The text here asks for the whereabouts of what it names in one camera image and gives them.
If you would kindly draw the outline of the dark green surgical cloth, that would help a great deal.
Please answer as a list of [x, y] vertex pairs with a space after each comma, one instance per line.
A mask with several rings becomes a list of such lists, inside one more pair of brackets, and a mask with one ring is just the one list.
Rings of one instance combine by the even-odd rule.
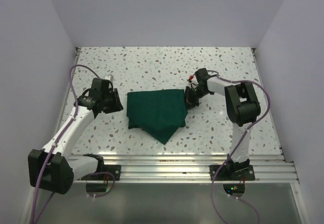
[[128, 128], [139, 128], [162, 144], [186, 126], [183, 89], [137, 91], [127, 94]]

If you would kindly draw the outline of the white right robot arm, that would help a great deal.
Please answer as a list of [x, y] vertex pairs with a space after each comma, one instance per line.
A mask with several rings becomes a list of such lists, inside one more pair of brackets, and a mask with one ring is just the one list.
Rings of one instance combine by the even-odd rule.
[[232, 122], [232, 143], [225, 162], [211, 165], [212, 180], [240, 180], [250, 173], [249, 158], [251, 127], [261, 113], [253, 83], [230, 81], [206, 68], [198, 69], [187, 80], [185, 103], [188, 109], [199, 106], [199, 100], [206, 95], [219, 94], [225, 97], [227, 117]]

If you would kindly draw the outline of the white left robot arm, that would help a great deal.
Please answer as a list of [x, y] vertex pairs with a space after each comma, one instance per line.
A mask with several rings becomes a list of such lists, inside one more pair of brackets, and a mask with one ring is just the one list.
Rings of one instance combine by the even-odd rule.
[[70, 154], [86, 128], [99, 114], [121, 111], [113, 76], [94, 78], [92, 85], [74, 103], [72, 111], [56, 135], [40, 150], [28, 155], [30, 185], [35, 189], [65, 194], [75, 180], [91, 176], [98, 180], [106, 174], [103, 158], [84, 154], [70, 160]]

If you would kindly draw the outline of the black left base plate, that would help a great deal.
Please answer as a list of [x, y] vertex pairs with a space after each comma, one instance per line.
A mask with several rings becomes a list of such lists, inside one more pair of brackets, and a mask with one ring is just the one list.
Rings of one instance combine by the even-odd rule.
[[106, 174], [106, 172], [108, 172], [115, 177], [116, 181], [119, 181], [120, 173], [121, 173], [121, 165], [107, 165], [104, 163], [104, 158], [100, 155], [84, 154], [84, 157], [96, 159], [98, 164], [95, 173], [105, 172], [105, 174], [98, 174], [98, 175], [88, 174], [84, 176], [82, 180], [103, 180], [103, 181], [113, 180], [111, 175]]

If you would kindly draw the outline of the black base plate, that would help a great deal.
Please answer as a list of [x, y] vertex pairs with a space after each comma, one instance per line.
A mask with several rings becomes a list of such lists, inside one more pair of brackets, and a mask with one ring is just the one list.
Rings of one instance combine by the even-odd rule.
[[100, 155], [84, 154], [84, 157], [96, 159], [98, 164], [95, 173], [105, 172], [105, 174], [98, 174], [98, 175], [88, 174], [84, 176], [82, 180], [103, 180], [103, 181], [113, 180], [111, 175], [106, 174], [106, 172], [108, 172], [115, 177], [116, 181], [119, 181], [120, 173], [121, 173], [121, 165], [107, 165], [104, 163], [104, 158]]
[[254, 168], [252, 165], [249, 165], [248, 168], [243, 170], [229, 170], [226, 166], [222, 167], [219, 173], [217, 174], [216, 181], [254, 181], [256, 180], [254, 174]]

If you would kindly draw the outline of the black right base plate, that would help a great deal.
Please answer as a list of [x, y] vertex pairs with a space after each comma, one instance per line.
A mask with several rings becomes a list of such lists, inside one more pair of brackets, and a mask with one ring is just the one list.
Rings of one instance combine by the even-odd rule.
[[226, 166], [222, 167], [219, 173], [217, 174], [216, 181], [254, 181], [256, 180], [254, 174], [254, 168], [252, 165], [249, 165], [248, 168], [243, 170], [229, 170]]

